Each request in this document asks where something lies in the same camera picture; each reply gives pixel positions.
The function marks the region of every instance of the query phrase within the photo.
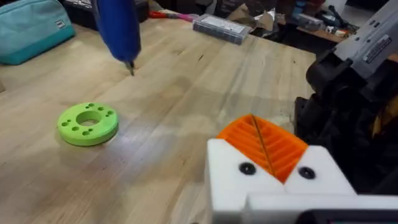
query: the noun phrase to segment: green ring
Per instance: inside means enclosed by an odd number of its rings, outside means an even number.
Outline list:
[[[91,126],[82,125],[97,121]],[[111,139],[118,131],[115,110],[101,103],[81,103],[64,111],[58,119],[58,131],[63,140],[76,146],[94,146]]]

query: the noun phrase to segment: orange 3d printed part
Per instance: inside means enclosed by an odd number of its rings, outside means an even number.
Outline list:
[[[229,124],[217,136],[284,183],[308,147],[298,137],[252,114]]]

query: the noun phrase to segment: blue tool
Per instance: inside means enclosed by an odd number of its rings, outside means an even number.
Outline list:
[[[113,57],[134,75],[134,60],[141,51],[134,0],[94,0],[92,4],[102,39]]]

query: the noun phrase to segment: screw head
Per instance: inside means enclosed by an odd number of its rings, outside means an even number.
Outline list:
[[[240,164],[239,170],[246,175],[254,175],[256,173],[256,167],[250,162],[243,162]]]
[[[317,176],[315,174],[315,171],[313,169],[309,168],[309,167],[300,167],[300,168],[298,168],[298,173],[302,177],[304,177],[304,178],[306,178],[308,180],[313,180]]]

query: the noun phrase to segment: teal pencil case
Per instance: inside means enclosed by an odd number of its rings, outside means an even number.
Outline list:
[[[57,0],[20,0],[0,7],[0,63],[19,65],[74,35]]]

